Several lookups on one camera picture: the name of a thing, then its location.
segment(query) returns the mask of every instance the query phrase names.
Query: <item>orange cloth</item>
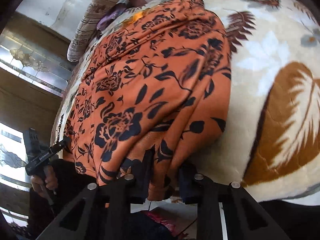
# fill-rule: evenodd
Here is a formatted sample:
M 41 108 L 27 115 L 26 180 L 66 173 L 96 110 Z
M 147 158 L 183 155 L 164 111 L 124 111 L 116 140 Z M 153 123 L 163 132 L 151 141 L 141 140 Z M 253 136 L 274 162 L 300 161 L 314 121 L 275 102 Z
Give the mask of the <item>orange cloth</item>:
M 65 127 L 64 158 L 99 185 L 154 156 L 150 200 L 225 129 L 231 87 L 225 29 L 202 0 L 171 0 L 102 39 Z

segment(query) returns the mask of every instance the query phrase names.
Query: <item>floral blanket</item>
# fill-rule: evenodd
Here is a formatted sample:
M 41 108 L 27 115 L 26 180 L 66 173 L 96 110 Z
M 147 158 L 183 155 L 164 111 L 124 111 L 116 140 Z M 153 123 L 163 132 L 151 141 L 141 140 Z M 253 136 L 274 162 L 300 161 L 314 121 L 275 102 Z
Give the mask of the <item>floral blanket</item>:
M 143 17 L 166 0 L 132 8 L 103 37 Z M 226 130 L 191 156 L 216 182 L 241 182 L 257 200 L 308 194 L 320 183 L 320 27 L 298 0 L 203 0 L 222 20 L 232 50 Z M 93 41 L 66 96 L 54 139 L 86 71 Z

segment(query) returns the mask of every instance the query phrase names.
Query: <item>silver bolt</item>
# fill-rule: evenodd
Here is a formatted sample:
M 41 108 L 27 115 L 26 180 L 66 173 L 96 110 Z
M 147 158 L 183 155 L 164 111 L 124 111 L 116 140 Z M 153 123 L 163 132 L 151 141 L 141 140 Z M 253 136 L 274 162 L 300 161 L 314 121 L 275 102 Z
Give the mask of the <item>silver bolt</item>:
M 233 187 L 233 188 L 240 188 L 241 185 L 240 185 L 239 182 L 234 181 L 234 182 L 231 183 L 231 187 Z
M 134 179 L 134 175 L 133 175 L 133 174 L 126 174 L 126 175 L 124 176 L 124 179 L 125 179 L 125 180 L 132 180 L 132 179 Z
M 194 176 L 195 180 L 203 180 L 203 175 L 200 173 L 195 174 Z
M 90 184 L 88 184 L 88 190 L 94 190 L 94 189 L 96 189 L 97 188 L 97 184 L 95 184 L 95 183 L 90 183 Z

